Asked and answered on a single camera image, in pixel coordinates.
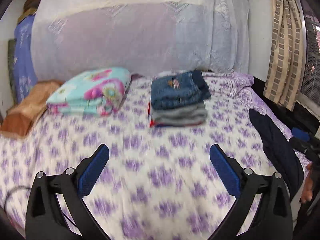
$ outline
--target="wall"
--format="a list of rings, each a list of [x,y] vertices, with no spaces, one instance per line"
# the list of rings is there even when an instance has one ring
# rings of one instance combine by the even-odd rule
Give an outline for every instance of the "wall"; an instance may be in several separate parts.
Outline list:
[[[8,40],[14,38],[14,29],[23,13],[25,1],[13,0],[0,19],[0,112],[3,117],[13,104],[8,78]]]
[[[272,1],[249,0],[249,74],[267,80],[272,38]]]

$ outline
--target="silver bolt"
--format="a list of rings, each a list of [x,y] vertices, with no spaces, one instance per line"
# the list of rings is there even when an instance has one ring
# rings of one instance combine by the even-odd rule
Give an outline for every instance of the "silver bolt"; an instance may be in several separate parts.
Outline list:
[[[42,176],[43,176],[43,172],[42,171],[39,171],[38,173],[37,173],[37,178],[42,178]]]
[[[282,175],[281,175],[281,173],[279,173],[279,172],[275,172],[275,177],[276,177],[277,179],[281,179]]]
[[[74,168],[67,168],[66,174],[67,174],[67,175],[71,175],[74,170],[75,170]]]
[[[253,171],[250,168],[245,168],[244,173],[247,175],[251,175],[253,173]]]

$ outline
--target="embroidered patch on jeans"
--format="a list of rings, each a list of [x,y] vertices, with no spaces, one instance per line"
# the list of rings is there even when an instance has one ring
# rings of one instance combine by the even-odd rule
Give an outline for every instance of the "embroidered patch on jeans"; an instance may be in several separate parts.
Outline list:
[[[168,81],[168,84],[170,87],[173,87],[174,89],[178,89],[180,88],[180,83],[179,83],[179,80],[178,79],[172,79],[172,80],[169,80]]]

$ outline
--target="orange brown blanket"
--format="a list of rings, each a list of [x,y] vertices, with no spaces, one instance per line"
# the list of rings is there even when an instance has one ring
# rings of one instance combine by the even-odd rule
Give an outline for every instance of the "orange brown blanket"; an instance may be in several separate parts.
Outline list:
[[[49,80],[39,82],[30,94],[17,106],[12,107],[3,121],[1,133],[9,138],[25,138],[46,111],[46,101],[62,82]]]

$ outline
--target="beige checkered curtain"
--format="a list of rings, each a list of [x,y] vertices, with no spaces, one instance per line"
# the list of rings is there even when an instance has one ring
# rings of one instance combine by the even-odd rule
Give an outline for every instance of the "beige checkered curtain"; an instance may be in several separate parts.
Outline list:
[[[272,47],[263,95],[292,111],[304,73],[301,20],[295,0],[272,0],[272,4]]]

